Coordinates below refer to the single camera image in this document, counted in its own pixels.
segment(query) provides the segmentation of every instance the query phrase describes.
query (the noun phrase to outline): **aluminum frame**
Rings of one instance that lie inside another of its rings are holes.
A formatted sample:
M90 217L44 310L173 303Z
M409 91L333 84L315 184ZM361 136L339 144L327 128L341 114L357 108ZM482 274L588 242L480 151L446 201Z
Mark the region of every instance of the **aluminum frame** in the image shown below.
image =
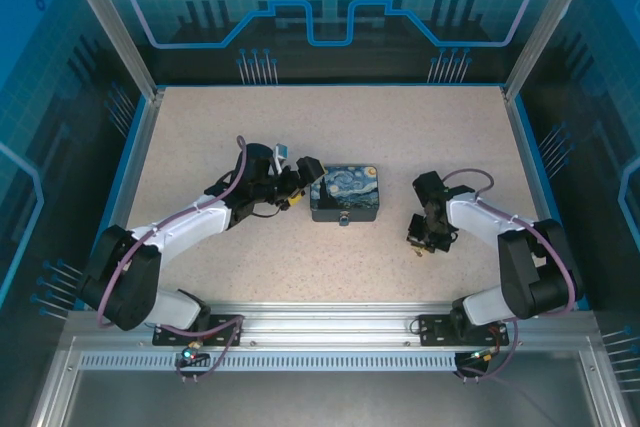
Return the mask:
M513 101L522 89L571 1L549 0L547 3L505 83L507 100Z
M147 99L143 106L140 125L135 132L131 153L127 159L127 165L122 177L122 183L119 186L115 204L109 217L105 219L106 226L113 224L127 225L163 98L164 89L158 89L155 98L153 100Z
M544 189L542 188L542 182L536 169L536 163L533 159L533 153L529 142L527 141L527 134L525 133L525 127L522 119L518 113L518 107L516 106L515 99L508 99L503 90L503 97L505 101L505 107L507 109L507 116L511 123L511 130L513 131L513 137L516 140L516 146L520 154L520 160L522 161L522 167L524 168L524 174L529 184L529 190L531 191L531 198L533 200L533 206L536 209L536 214L541 219L548 219L553 217L549 204L544 195Z
M234 352L248 355L279 353L295 358L300 352L330 351L342 352L348 357L363 352L428 354L473 350L460 346L420 347L418 337L409 332L408 326L416 315L448 312L450 305L444 302L252 302L212 304L212 309L216 313L242 314L246 317L240 346L234 348ZM71 406L83 355L104 351L125 354L180 351L180 348L153 347L151 335L151 329L146 327L130 332L103 331L97 328L95 313L70 313L32 427L63 425ZM213 354L220 351L219 348L208 350ZM563 317L539 317L521 321L518 350L578 352L594 405L594 417L600 425L634 425L615 381L592 312L573 312ZM113 365L101 370L131 369L125 365ZM155 370L167 369L158 366Z
M87 0L142 95L154 100L157 87L112 0Z

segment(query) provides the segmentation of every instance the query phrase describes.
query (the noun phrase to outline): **perforated metal strip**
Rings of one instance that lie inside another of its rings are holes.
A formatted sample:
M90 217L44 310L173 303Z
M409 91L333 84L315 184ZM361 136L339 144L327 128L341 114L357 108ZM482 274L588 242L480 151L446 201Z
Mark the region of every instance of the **perforated metal strip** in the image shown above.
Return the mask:
M203 370L217 359L209 359L186 371ZM176 352L87 352L81 370L172 371ZM325 372L444 372L456 370L448 352L231 352L221 371L325 371Z

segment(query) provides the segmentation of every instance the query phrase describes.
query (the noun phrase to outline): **enclosure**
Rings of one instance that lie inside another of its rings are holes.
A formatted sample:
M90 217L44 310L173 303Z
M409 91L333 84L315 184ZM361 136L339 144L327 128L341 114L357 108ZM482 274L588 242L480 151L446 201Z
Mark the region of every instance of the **enclosure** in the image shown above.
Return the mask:
M3 425L636 425L640 0L0 2ZM98 329L77 282L107 227L214 185L238 134L375 166L380 208L343 228L303 198L163 269L244 316L219 371L183 385L182 347ZM501 282L468 232L447 254L406 242L413 180L464 167L562 224L585 290L520 321L479 385L452 374L474 347L412 330Z

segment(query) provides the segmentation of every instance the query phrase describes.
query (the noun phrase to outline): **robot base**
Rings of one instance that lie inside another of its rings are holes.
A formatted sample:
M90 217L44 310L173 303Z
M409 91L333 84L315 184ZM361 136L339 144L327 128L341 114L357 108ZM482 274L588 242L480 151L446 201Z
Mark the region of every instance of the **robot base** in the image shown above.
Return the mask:
M209 316L209 326L207 329L212 329L216 325L223 324L233 318L237 317L237 315L211 315ZM212 347L224 347L229 342L229 338L233 334L234 325L230 325L226 329L222 329L215 335L211 337L207 337L202 341L204 346L212 346ZM231 343L232 347L237 347L240 345L240 336L241 332L238 332L236 338ZM183 337L181 335L176 335L173 332L169 332L168 330L164 330L161 327L156 327L153 332L153 339L151 343L158 347L184 347L188 345L189 342L194 341L194 337Z
M422 347L455 347L459 345L472 347L493 347L496 345L496 338L491 332L491 328L500 331L504 324L493 322L491 324L477 327L465 336L460 338L449 315L420 315L416 319L418 322L418 332L420 345ZM507 329L499 333L500 346L509 345L509 335Z

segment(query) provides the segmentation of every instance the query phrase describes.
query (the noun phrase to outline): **cable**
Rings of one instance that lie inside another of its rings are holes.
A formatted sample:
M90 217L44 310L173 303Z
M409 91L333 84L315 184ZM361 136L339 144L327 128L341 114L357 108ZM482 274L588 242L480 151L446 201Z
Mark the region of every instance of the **cable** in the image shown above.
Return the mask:
M231 320L226 321L224 324L216 325L214 328L209 330L203 330L202 332L191 332L190 330L180 330L172 327L171 325L161 325L160 327L164 330L168 330L176 335L181 335L183 337L211 337L212 335L217 334L221 330L226 329L234 324L242 324L244 321L244 317L242 315L238 315Z
M489 173L489 172L485 172L482 169L474 169L473 167L468 167L465 169L458 169L458 170L454 170L453 172L449 172L447 175L445 175L442 178L442 182L446 182L448 179L450 179L451 177L453 177L454 175L458 175L458 174L464 174L467 172L473 172L475 174L481 174L484 175L487 179L489 179L489 185L487 185L486 187L482 187L481 189L476 191L476 200L478 199L478 196L480 194L482 194L483 192L487 192L488 190L493 189L493 186L496 185L495 181L493 180L493 176Z
M481 375L482 371L478 370L478 369L473 369L471 367L463 367L462 370L466 370L467 372L471 372L473 374L477 374L478 377L476 377L478 380L482 380L482 379L486 379L487 376L485 375ZM555 425L556 427L563 427L559 422L556 422L549 414L547 414L544 410L544 408L538 404L533 397L531 397L522 387L520 387L518 384L513 383L513 382L509 382L507 380L501 379L499 377L494 377L491 378L491 380L493 380L494 382L498 382L499 384L502 384L506 387L509 387L510 389L516 390L520 395L522 395L522 397L524 397L530 404L531 406L536 409L543 417L545 417L552 425Z
M276 210L273 214L256 214L255 212L251 212L251 215L253 215L254 217L259 217L261 219L270 219L271 217L275 217L276 215L278 215L280 213L280 207L278 207L278 210Z
M113 322L107 322L107 323L102 322L102 318L104 317L104 311L107 307L107 303L109 302L109 298L111 297L111 293L113 292L113 289L116 285L116 282L118 281L118 278L122 274L122 271L124 270L126 265L133 258L133 255L136 253L136 251L147 240L149 240L153 235L155 235L160 229L162 229L167 224L187 214L196 212L198 210L207 208L212 204L215 204L216 202L224 199L227 195L233 192L233 190L237 187L238 183L240 182L240 179L242 178L242 174L244 173L245 166L247 165L247 143L245 142L244 137L242 137L241 135L239 135L236 138L236 141L238 142L238 146L242 150L242 160L240 162L240 169L238 169L238 175L236 175L236 178L233 180L233 182L231 182L231 185L229 185L229 187L217 197L207 200L202 204L198 204L197 206L188 207L180 212L170 215L163 221L159 222L154 228L149 229L149 231L146 234L140 237L140 239L135 244L133 244L133 246L127 251L126 254L124 254L122 259L118 262L118 265L114 270L113 275L111 276L111 279L109 279L109 283L107 284L106 289L104 290L104 294L102 294L102 299L100 299L100 305L98 306L97 322L100 328L104 329L107 327L111 327L113 325Z
M507 357L494 370L492 370L488 374L482 375L482 377L478 377L478 380L492 379L492 378L494 378L496 375L498 375L500 372L502 372L504 370L504 368L509 364L509 362L511 362L511 360L513 359L513 356L516 353L516 347L518 347L518 338L519 338L518 322L514 320L513 321L512 345L511 345L511 350L509 350L509 353L507 354Z
M186 375L184 375L184 373L180 369L180 365L178 363L176 363L176 374L178 374L180 377L182 377L183 382L186 382L187 379L191 379L194 382L197 382L197 379L202 379L203 377L211 375L220 366L220 364L222 364L222 361L224 360L225 356L229 352L229 349L231 348L231 344L233 344L233 341L235 340L236 336L238 335L238 332L240 331L240 327L242 326L242 316L235 317L233 320L231 320L229 322L235 323L235 327L233 328L233 333L229 337L229 340L227 341L227 345L224 346L224 349L220 353L220 356L214 362L214 364L211 366L211 368L209 370L207 370L207 371L205 371L205 372L203 372L201 374L194 374L192 377L187 377Z
M411 332L413 335L420 335L420 331L416 332L415 330L413 330L413 324L415 324L416 322L419 322L420 319L413 319L411 321L411 323L409 324L409 332Z
M533 235L536 238L538 242L542 244L542 246L546 249L549 255L551 255L551 258L554 260L554 262L558 266L558 269L560 270L560 274L562 275L562 278L567 284L569 299L567 301L567 305L565 305L562 310L559 310L557 312L549 312L543 315L563 315L571 312L571 310L573 310L573 307L576 303L576 290L573 286L573 279L571 278L571 274L569 274L569 270L567 269L567 266L564 265L564 262L562 261L558 253L553 248L553 246L549 243L549 241L544 238L544 235L542 235L540 232L534 229L527 222L520 220L518 217L510 216L509 214L502 212L501 210L496 209L495 207L490 206L489 204L483 202L480 199L478 199L476 202L480 207L482 207L487 212L491 212L492 214L495 214L498 217L502 217L503 219L513 222L514 224L519 225L520 227L523 227L524 229L526 229L531 235Z
M571 274L569 274L569 270L567 269L567 266L564 264L564 262L562 261L562 259L560 258L560 256L558 255L558 253L556 252L556 250L553 248L553 246L549 243L549 241L547 239L545 239L545 237L538 232L536 229L534 229L531 225L529 225L527 222L524 222L523 220L520 220L517 216L513 216L513 215L509 215L506 212L503 212L500 209L497 209L485 202L483 202L482 200L480 200L478 198L478 196L482 193L482 192L487 192L488 190L490 190L491 188L493 188L493 186L495 185L495 182L493 180L493 177L491 176L491 174L489 174L488 172L485 172L484 170L481 169L474 169L474 168L467 168L467 169L459 169L459 170L454 170L453 172L447 174L444 176L444 178L442 179L442 181L444 182L445 180L453 177L454 175L463 173L463 172L475 172L478 174L482 174L485 177L487 177L489 179L489 185L486 187L481 188L480 190L478 190L476 192L475 195L475 200L477 202L477 204L482 207L484 210L486 210L487 212L490 212L494 215L497 215L498 217L505 219L509 222L513 222L516 225L519 225L520 227L526 229L531 235L533 235L536 240L538 242L540 242L540 244L542 244L542 246L545 248L545 250L549 253L549 255L551 256L551 258L554 260L554 262L556 263L556 265L558 266L558 269L560 270L560 274L562 275L562 278L564 279L565 283L567 284L567 291L568 291L568 302L567 305L565 305L565 307L558 311L558 312L549 312L543 315L563 315L566 314L568 312L571 312L571 310L573 310L573 307L576 303L576 291L575 288L573 286L573 279L571 279Z
M489 332L493 334L496 339L496 354L500 353L500 330L496 327L489 327Z

